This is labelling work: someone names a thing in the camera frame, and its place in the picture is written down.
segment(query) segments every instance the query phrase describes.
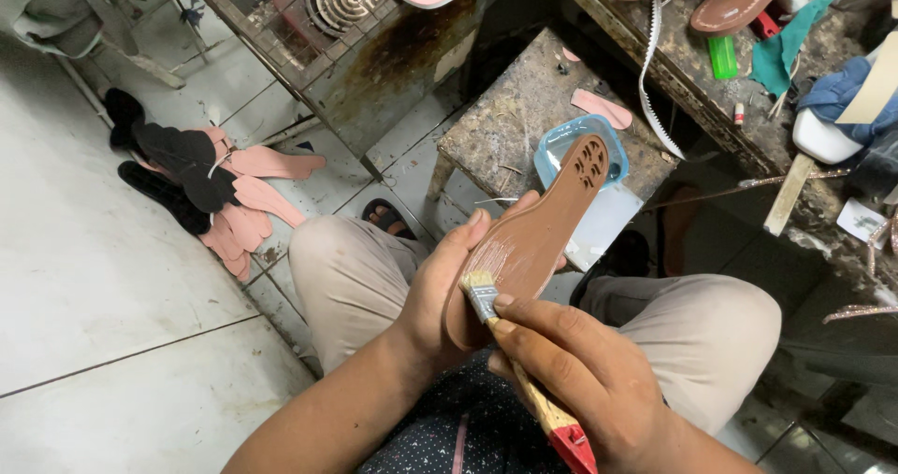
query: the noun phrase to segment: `brush bristles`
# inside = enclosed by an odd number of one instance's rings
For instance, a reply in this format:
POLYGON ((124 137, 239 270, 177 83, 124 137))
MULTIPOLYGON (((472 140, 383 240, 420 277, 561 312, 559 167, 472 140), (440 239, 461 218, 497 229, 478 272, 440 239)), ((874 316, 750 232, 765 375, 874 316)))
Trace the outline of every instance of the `brush bristles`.
POLYGON ((462 285, 466 292, 470 292, 471 287, 495 285, 495 282, 493 281, 493 274, 489 271, 471 271, 462 276, 459 285, 462 285))

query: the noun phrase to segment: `paintbrush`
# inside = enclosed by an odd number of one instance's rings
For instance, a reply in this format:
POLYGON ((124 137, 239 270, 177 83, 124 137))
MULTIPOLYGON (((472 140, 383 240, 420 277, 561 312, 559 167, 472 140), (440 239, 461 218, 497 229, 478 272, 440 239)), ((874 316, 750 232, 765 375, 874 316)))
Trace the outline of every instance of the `paintbrush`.
MULTIPOLYGON (((462 286, 471 306, 477 311, 477 318, 495 335, 494 329, 500 318, 493 308, 493 300, 500 291, 493 283, 493 275, 489 271, 472 271, 462 276, 459 285, 462 286)), ((533 404, 536 420, 540 422, 543 432, 549 437, 555 451, 567 463, 567 467, 575 474, 597 474, 593 450, 577 419, 560 408, 533 384, 517 360, 510 356, 508 360, 514 369, 514 376, 521 383, 524 397, 533 404)))

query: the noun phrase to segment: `fingernail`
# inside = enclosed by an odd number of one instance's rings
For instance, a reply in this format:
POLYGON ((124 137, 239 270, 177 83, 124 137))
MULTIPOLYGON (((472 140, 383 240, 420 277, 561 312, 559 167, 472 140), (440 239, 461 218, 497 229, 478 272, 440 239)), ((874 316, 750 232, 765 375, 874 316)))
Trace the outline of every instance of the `fingernail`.
POLYGON ((477 208, 474 210, 474 213, 471 214, 471 217, 468 218, 468 222, 465 225, 475 225, 480 221, 480 218, 483 216, 483 210, 477 208))
POLYGON ((493 299, 493 307, 494 308, 503 308, 510 306, 511 303, 514 302, 514 297, 511 297, 509 294, 499 294, 493 299))
POLYGON ((496 330, 500 331, 501 334, 511 334, 514 329, 517 329, 517 325, 507 319, 500 319, 496 322, 496 330))
POLYGON ((493 374, 499 374, 502 370, 499 355, 495 351, 489 354, 489 358, 487 359, 487 370, 493 374))

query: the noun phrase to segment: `knee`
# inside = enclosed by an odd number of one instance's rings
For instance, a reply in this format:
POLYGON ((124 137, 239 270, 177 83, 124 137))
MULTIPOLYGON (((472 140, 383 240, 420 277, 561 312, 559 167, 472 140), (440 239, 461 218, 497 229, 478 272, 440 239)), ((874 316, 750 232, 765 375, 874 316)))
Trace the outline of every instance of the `knee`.
POLYGON ((358 227, 337 215, 317 216, 300 223, 290 237, 290 266, 326 268, 348 253, 358 227))
POLYGON ((780 305, 761 288, 718 274, 694 276, 702 285, 700 302, 706 305, 709 328, 750 339, 770 349, 780 339, 780 305))

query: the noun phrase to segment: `blue plastic container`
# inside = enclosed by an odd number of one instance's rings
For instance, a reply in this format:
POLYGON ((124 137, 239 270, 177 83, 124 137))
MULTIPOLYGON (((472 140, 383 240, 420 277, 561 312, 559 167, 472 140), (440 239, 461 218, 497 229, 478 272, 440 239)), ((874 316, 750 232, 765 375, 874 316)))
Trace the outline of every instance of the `blue plastic container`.
POLYGON ((561 159, 564 158, 567 149, 584 134, 598 134, 608 148, 608 177, 600 190, 620 183, 627 176, 630 161, 627 160, 627 154, 623 151, 621 140, 618 139, 612 125, 604 116, 586 115, 555 127, 540 139, 536 153, 533 154, 533 165, 536 166, 536 172, 540 175, 544 188, 548 188, 555 180, 555 175, 561 169, 561 159))

